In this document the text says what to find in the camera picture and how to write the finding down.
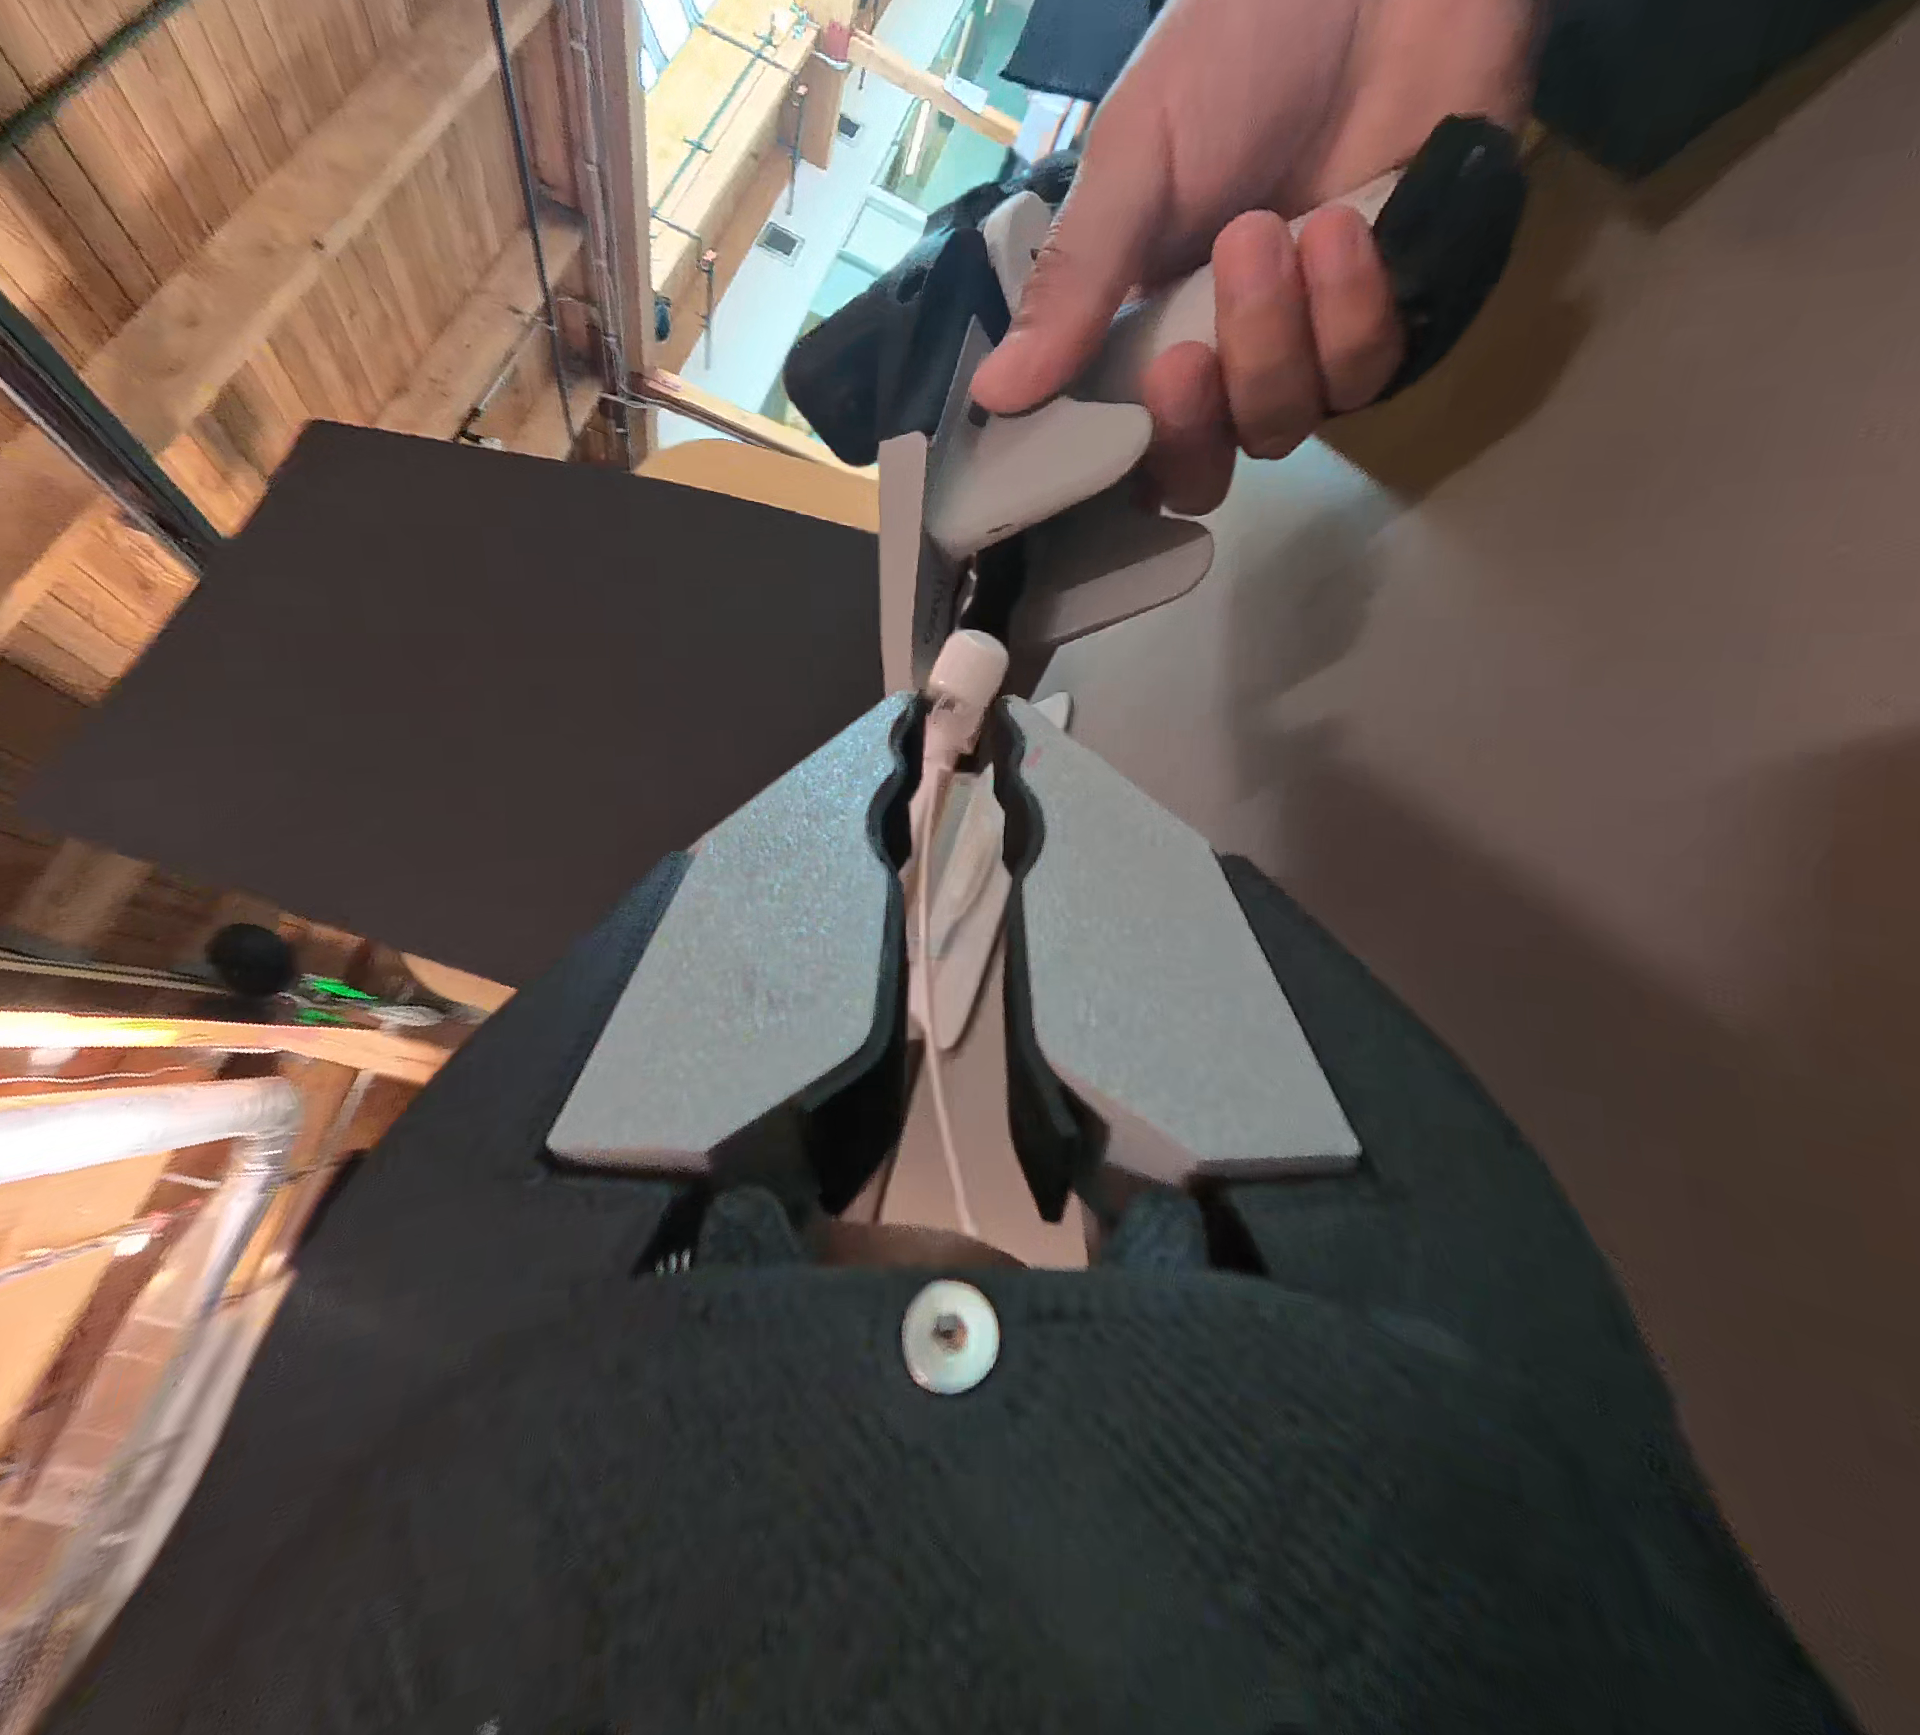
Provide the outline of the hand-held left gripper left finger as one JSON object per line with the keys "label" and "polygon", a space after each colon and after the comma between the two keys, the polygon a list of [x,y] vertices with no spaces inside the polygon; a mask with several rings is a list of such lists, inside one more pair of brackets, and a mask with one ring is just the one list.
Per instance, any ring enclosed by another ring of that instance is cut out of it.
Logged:
{"label": "hand-held left gripper left finger", "polygon": [[907,1104],[918,732],[885,696],[702,840],[545,1136],[557,1166],[829,1216],[868,1188]]}

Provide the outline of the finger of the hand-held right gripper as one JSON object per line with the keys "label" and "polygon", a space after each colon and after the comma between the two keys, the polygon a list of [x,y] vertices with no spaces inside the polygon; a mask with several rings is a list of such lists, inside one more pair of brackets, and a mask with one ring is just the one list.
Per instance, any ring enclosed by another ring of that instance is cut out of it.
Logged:
{"label": "finger of the hand-held right gripper", "polygon": [[980,628],[1005,648],[1011,696],[1030,696],[1065,644],[1192,594],[1215,552],[1208,526],[1136,498],[1047,518],[998,508],[980,534]]}
{"label": "finger of the hand-held right gripper", "polygon": [[972,320],[934,430],[891,436],[875,450],[878,662],[888,696],[923,692],[954,628],[961,564],[934,542],[926,516],[950,432],[965,420],[969,384],[990,346]]}

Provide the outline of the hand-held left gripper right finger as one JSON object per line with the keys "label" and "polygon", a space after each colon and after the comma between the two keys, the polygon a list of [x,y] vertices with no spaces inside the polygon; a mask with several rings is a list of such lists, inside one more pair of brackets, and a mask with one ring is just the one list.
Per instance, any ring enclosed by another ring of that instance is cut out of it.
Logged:
{"label": "hand-held left gripper right finger", "polygon": [[1356,1130],[1212,846],[1014,696],[998,796],[1005,1110],[1039,1216],[1108,1178],[1354,1172]]}

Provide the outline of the white plastic cable tie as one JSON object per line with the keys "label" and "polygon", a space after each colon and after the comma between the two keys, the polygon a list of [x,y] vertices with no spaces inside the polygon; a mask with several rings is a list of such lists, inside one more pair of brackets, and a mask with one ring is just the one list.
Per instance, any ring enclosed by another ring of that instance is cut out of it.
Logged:
{"label": "white plastic cable tie", "polygon": [[907,1016],[919,1032],[928,1104],[958,1232],[964,1238],[978,1236],[978,1222],[954,1140],[944,1074],[946,1052],[935,1026],[934,856],[950,780],[978,748],[1008,662],[1005,648],[981,632],[956,630],[946,640],[923,686],[919,776],[907,808],[907,854],[913,870],[907,922]]}

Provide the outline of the person's right hand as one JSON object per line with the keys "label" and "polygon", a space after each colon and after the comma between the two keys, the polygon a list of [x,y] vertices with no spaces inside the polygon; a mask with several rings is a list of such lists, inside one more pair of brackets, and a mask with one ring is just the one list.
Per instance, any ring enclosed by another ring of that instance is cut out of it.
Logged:
{"label": "person's right hand", "polygon": [[1141,378],[1165,510],[1212,512],[1237,454],[1283,458],[1373,404],[1404,332],[1367,227],[1336,201],[1446,117],[1516,129],[1534,19],[1535,0],[1169,0],[972,398],[998,416],[1051,400],[1128,300],[1210,265],[1214,348],[1173,346]]}

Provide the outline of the white board stand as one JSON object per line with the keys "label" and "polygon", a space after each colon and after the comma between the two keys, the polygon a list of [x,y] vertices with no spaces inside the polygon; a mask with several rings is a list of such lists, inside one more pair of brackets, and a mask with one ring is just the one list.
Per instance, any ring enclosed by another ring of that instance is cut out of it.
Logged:
{"label": "white board stand", "polygon": [[907,1016],[938,1050],[956,1048],[972,1022],[1011,894],[995,778],[958,770],[985,718],[980,702],[950,692],[928,702],[907,812]]}

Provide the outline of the black hanging panel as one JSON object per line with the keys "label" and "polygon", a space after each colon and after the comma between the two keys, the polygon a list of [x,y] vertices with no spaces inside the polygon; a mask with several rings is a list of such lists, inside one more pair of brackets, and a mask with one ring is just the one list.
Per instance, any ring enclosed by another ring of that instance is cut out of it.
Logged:
{"label": "black hanging panel", "polygon": [[1153,21],[1153,0],[1032,0],[1001,81],[1030,95],[1097,105]]}

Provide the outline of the black board with wooden frame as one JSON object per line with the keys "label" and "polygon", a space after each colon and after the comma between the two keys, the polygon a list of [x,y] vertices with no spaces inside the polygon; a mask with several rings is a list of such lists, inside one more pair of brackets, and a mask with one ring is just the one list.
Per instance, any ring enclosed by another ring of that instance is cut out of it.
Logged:
{"label": "black board with wooden frame", "polygon": [[522,986],[884,692],[873,532],[307,426],[40,828]]}

